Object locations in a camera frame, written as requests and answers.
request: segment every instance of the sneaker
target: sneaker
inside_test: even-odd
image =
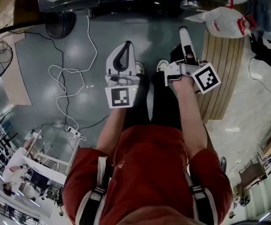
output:
[[[136,74],[145,74],[143,64],[141,62],[135,62]]]
[[[169,65],[169,62],[167,60],[161,60],[159,61],[158,63],[158,66],[157,66],[157,69],[156,71],[157,72],[164,72],[165,71],[165,68]]]
[[[33,132],[33,131],[31,131],[31,132],[32,132],[32,133],[27,134],[27,136],[25,137],[25,140],[29,140],[29,139],[32,138],[32,137],[33,137],[34,139],[36,139],[38,133]]]

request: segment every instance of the black cable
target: black cable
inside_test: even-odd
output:
[[[78,130],[78,132],[80,132],[81,130],[86,129],[86,128],[92,128],[92,127],[98,125],[99,123],[103,122],[103,121],[104,121],[106,118],[108,118],[108,117],[109,117],[109,115],[105,116],[102,120],[100,120],[99,122],[96,122],[96,123],[93,124],[93,125],[90,125],[90,126],[88,126],[88,127],[80,128],[80,129]]]
[[[248,65],[248,71],[249,71],[249,75],[250,75],[251,79],[260,82],[260,83],[263,85],[263,87],[271,94],[271,91],[270,91],[269,89],[267,89],[267,87],[265,86],[265,84],[263,84],[262,81],[260,81],[260,80],[258,80],[258,79],[256,79],[256,78],[253,78],[253,77],[251,76],[251,72],[250,72],[250,64],[251,64],[251,60],[252,60],[252,59],[256,59],[256,57],[252,57],[252,58],[250,59],[249,65]]]
[[[43,36],[42,34],[37,33],[37,32],[27,32],[27,31],[19,32],[19,33],[13,32],[13,31],[10,31],[10,32],[11,32],[11,33],[15,33],[15,34],[22,34],[22,33],[36,34],[36,35],[40,35],[40,36],[41,36],[42,38],[44,38],[44,39],[47,39],[47,40],[52,41],[53,46],[55,47],[55,49],[56,49],[57,51],[61,52],[61,68],[64,68],[64,52],[63,52],[61,49],[57,48],[57,46],[55,45],[55,42],[54,42],[53,39],[47,38],[47,37],[45,37],[45,36]],[[63,85],[64,85],[64,87],[65,87],[65,85],[66,85],[66,80],[65,80],[65,76],[64,76],[63,73],[61,73],[61,77],[62,77],[62,79],[63,79]],[[67,97],[67,101],[68,101],[68,104],[67,104],[67,107],[66,107],[66,115],[68,115],[68,107],[69,107],[69,104],[70,104],[69,97]],[[64,124],[63,129],[64,129],[65,132],[67,132],[67,131],[65,130],[65,126],[68,124],[68,123],[67,123],[67,116],[65,116],[65,122],[64,122],[63,124]]]
[[[60,123],[57,123],[57,122],[53,122],[53,123],[44,123],[44,124],[42,124],[40,127],[34,128],[33,130],[37,130],[37,129],[42,130],[43,126],[53,126],[53,125],[60,125],[60,124],[65,124],[65,123],[64,123],[64,122],[60,122]]]

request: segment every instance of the leg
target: leg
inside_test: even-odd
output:
[[[150,124],[147,108],[147,95],[149,92],[149,80],[143,74],[138,74],[140,77],[139,90],[135,98],[133,107],[126,111],[123,131],[134,125],[148,125]]]
[[[152,124],[169,126],[181,131],[181,116],[177,97],[170,87],[165,87],[163,71],[157,72],[152,82],[154,85]]]
[[[30,137],[27,139],[27,141],[24,143],[23,147],[28,151],[32,142],[34,140],[34,137]]]

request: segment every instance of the white cable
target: white cable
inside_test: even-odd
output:
[[[82,87],[78,90],[77,93],[70,94],[70,95],[59,96],[59,97],[56,99],[56,105],[57,105],[57,107],[59,108],[59,110],[60,110],[65,116],[67,116],[68,118],[70,118],[71,120],[73,120],[73,122],[77,125],[77,129],[76,129],[76,130],[79,129],[79,124],[76,122],[75,119],[73,119],[72,117],[68,116],[68,115],[60,108],[60,105],[59,105],[58,100],[59,100],[60,98],[67,98],[67,97],[76,96],[76,95],[77,95],[77,94],[85,87],[85,82],[84,82],[84,78],[83,78],[82,73],[83,73],[83,72],[89,71],[89,70],[92,68],[93,64],[94,64],[94,61],[96,60],[96,57],[97,57],[98,52],[97,52],[97,48],[96,48],[95,44],[93,43],[93,41],[92,41],[92,39],[91,39],[91,37],[90,37],[90,19],[89,19],[89,16],[87,16],[87,19],[88,19],[88,31],[87,31],[87,33],[88,33],[88,38],[89,38],[90,42],[92,43],[92,45],[93,45],[93,47],[94,47],[94,49],[95,49],[95,56],[94,56],[94,58],[93,58],[92,63],[90,64],[90,67],[89,67],[88,69],[86,69],[86,70],[79,70],[79,69],[76,69],[76,68],[61,68],[61,67],[59,67],[59,66],[57,66],[57,65],[52,65],[52,66],[49,67],[49,74],[50,74],[50,76],[57,82],[58,87],[60,88],[60,90],[61,90],[63,93],[66,93],[66,92],[67,92],[66,87],[65,87],[64,84],[60,81],[60,76],[61,76],[61,74],[62,74],[64,71],[69,72],[69,73],[79,73],[80,76],[81,76],[81,78],[82,78],[83,85],[82,85]],[[55,78],[55,77],[51,74],[51,68],[52,68],[52,67],[56,67],[56,68],[60,68],[60,69],[61,69],[61,71],[60,71],[60,73],[59,73],[59,75],[58,75],[57,78]],[[86,137],[84,137],[84,136],[81,136],[81,139],[84,140],[84,141],[86,141]]]
[[[74,138],[74,137],[73,137],[73,136],[70,137],[70,136],[69,136],[69,133],[68,133],[68,143],[69,143],[70,147],[73,149],[73,147],[72,147],[72,145],[71,145],[71,143],[70,143],[70,139],[71,139],[71,138]]]

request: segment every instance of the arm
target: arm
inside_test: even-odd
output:
[[[104,152],[110,159],[117,149],[124,125],[126,109],[113,109],[106,124],[104,125],[96,149]]]
[[[231,206],[233,193],[202,122],[193,84],[192,78],[186,76],[173,83],[180,107],[189,170],[193,183],[211,192],[220,224]]]
[[[98,158],[106,156],[105,153],[92,148],[80,148],[77,151],[62,194],[72,224],[75,224],[77,211],[84,196],[97,184]]]
[[[14,173],[15,171],[18,171],[18,170],[21,170],[21,166],[13,166],[13,167],[10,167],[9,170]]]
[[[207,148],[208,141],[193,85],[194,80],[187,76],[182,76],[180,80],[173,82],[177,92],[183,139],[189,160]]]

